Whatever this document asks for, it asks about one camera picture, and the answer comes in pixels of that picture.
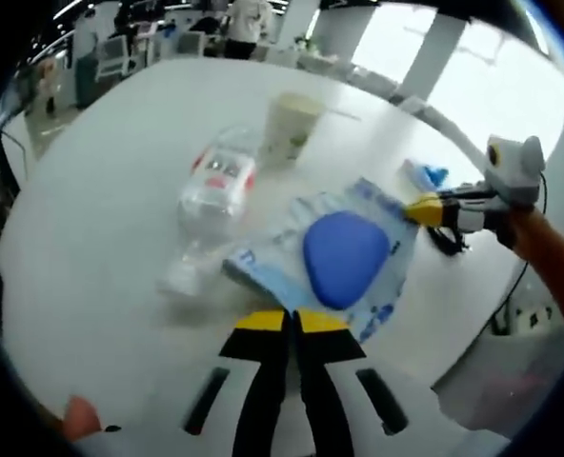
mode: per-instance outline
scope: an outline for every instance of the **blue foam pad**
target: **blue foam pad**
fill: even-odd
[[[389,253],[386,233],[349,211],[321,217],[303,239],[313,292],[325,307],[337,310],[351,307],[362,297]]]

